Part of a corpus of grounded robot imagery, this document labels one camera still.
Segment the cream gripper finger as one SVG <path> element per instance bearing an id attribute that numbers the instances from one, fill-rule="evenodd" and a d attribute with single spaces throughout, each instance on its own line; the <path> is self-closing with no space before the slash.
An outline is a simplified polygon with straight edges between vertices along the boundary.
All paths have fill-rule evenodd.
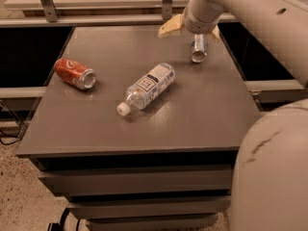
<path id="1" fill-rule="evenodd" d="M 183 15 L 177 14 L 160 27 L 158 37 L 162 39 L 173 35 L 179 35 L 183 28 Z"/>
<path id="2" fill-rule="evenodd" d="M 212 36 L 212 38 L 213 38 L 213 40 L 214 40 L 215 42 L 219 42 L 220 36 L 219 36 L 219 28 L 218 28 L 218 26 L 216 26 L 216 27 L 213 29 L 213 31 L 212 31 L 212 33 L 211 33 L 211 36 Z"/>

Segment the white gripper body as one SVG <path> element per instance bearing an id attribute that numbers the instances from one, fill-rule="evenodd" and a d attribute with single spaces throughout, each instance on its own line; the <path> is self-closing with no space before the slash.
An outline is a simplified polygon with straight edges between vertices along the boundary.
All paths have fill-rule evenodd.
<path id="1" fill-rule="evenodd" d="M 193 34 L 210 34 L 223 11 L 222 0 L 190 0 L 183 12 L 184 26 Z"/>

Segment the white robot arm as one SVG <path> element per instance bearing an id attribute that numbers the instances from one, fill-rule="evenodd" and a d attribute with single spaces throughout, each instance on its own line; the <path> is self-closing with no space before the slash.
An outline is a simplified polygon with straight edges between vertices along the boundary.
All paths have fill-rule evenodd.
<path id="1" fill-rule="evenodd" d="M 296 0 L 190 0 L 159 30 L 218 34 L 229 12 L 291 74 L 254 81 L 253 90 L 308 84 L 308 11 Z M 246 133 L 233 172 L 230 231 L 308 231 L 308 99 L 264 114 Z"/>

